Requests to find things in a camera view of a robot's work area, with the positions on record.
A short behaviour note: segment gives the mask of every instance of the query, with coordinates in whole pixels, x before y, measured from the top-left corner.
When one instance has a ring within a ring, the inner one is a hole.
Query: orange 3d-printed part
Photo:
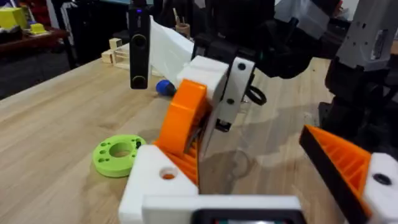
[[[316,161],[322,160],[322,155],[320,152],[315,152],[319,148],[322,149],[323,153],[340,174],[340,177],[354,194],[357,201],[361,204],[365,213],[370,216],[370,209],[363,201],[362,196],[371,154],[343,138],[309,125],[306,125],[303,129],[300,144],[310,156],[319,173],[325,180],[325,178],[328,178],[328,175],[331,175],[330,171],[326,171],[327,167],[325,166],[327,165],[327,161]],[[331,179],[333,183],[330,185],[338,184],[336,183],[336,179]]]
[[[192,135],[209,109],[206,86],[183,80],[167,110],[159,138],[154,143],[195,184],[198,183],[200,141],[192,141]]]

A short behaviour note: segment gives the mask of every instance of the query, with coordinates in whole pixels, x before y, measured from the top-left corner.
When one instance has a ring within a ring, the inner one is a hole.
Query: screw
[[[374,174],[373,179],[382,185],[391,185],[391,179],[384,174]]]
[[[246,69],[246,65],[243,64],[243,63],[239,63],[239,64],[238,64],[238,69],[240,69],[240,70],[245,70],[245,69]]]
[[[227,104],[232,105],[235,103],[235,101],[233,99],[227,99],[226,100]]]

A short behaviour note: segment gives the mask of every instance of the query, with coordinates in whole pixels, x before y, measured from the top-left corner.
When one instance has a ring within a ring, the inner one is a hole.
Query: wooden tabletop
[[[229,133],[215,133],[200,162],[205,194],[294,194],[308,223],[342,221],[299,146],[317,124],[328,61],[314,59],[291,80],[258,73],[264,106],[242,105]],[[118,223],[127,178],[97,173],[91,153],[115,134],[159,134],[169,100],[131,90],[129,72],[99,60],[0,101],[0,223]]]

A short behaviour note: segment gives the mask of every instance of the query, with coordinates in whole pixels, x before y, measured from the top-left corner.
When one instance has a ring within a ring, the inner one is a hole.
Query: dark floor
[[[0,100],[69,71],[65,51],[36,50],[0,58]]]

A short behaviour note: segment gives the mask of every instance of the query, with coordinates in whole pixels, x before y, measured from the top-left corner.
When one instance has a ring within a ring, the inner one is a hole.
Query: green donut-shaped part
[[[130,174],[139,146],[145,140],[134,134],[120,134],[100,142],[93,153],[96,170],[107,177]]]

